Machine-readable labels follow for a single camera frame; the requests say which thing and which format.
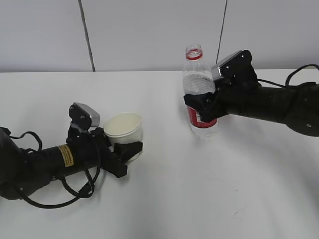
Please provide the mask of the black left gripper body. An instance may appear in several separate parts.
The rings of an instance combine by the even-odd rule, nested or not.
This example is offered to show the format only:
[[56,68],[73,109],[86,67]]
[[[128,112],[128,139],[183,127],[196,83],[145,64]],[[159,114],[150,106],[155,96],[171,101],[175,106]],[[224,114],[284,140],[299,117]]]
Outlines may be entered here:
[[91,132],[70,127],[66,143],[73,156],[72,168],[82,170],[100,166],[117,178],[127,175],[128,146],[116,143],[111,150],[109,138],[100,127]]

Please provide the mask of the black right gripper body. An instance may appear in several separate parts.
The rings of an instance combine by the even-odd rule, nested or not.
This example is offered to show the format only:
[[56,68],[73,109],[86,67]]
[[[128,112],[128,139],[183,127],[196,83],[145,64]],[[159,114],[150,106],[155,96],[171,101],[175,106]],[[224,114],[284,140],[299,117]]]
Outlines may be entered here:
[[259,87],[255,72],[236,73],[232,77],[217,80],[215,93],[201,98],[200,119],[209,122],[229,114],[248,94]]

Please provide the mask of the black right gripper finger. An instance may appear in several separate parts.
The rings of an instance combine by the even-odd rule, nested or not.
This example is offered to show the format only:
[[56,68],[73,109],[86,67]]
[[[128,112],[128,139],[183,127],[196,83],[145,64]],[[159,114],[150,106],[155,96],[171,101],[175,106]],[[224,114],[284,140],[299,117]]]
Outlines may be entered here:
[[211,122],[218,119],[217,100],[214,93],[208,92],[200,95],[184,95],[184,102],[187,106],[194,109],[202,122]]

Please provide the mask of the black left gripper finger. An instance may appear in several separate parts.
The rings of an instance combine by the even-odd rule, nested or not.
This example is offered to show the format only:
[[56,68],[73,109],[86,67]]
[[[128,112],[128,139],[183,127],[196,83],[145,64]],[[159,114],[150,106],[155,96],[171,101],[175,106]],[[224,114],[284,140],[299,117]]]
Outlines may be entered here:
[[119,157],[121,164],[126,164],[130,160],[135,160],[143,150],[143,143],[136,141],[132,143],[114,144],[114,153]]

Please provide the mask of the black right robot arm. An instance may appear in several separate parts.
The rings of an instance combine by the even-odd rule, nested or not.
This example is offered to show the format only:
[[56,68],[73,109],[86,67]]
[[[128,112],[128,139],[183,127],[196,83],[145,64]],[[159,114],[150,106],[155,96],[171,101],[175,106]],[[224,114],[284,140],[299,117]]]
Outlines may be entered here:
[[186,94],[184,102],[203,122],[225,115],[281,123],[293,131],[319,135],[319,86],[306,82],[280,88],[263,87],[256,77],[225,78],[215,82],[214,93]]

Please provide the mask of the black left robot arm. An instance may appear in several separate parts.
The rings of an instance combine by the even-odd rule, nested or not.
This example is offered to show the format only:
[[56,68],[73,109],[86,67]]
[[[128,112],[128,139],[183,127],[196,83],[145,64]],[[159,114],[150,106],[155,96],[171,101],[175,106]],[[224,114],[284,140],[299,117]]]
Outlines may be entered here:
[[18,147],[7,128],[0,129],[0,195],[21,199],[16,187],[26,196],[51,181],[96,167],[117,178],[126,176],[127,162],[143,149],[141,141],[112,145],[102,128],[80,133],[70,129],[66,143],[47,149]]

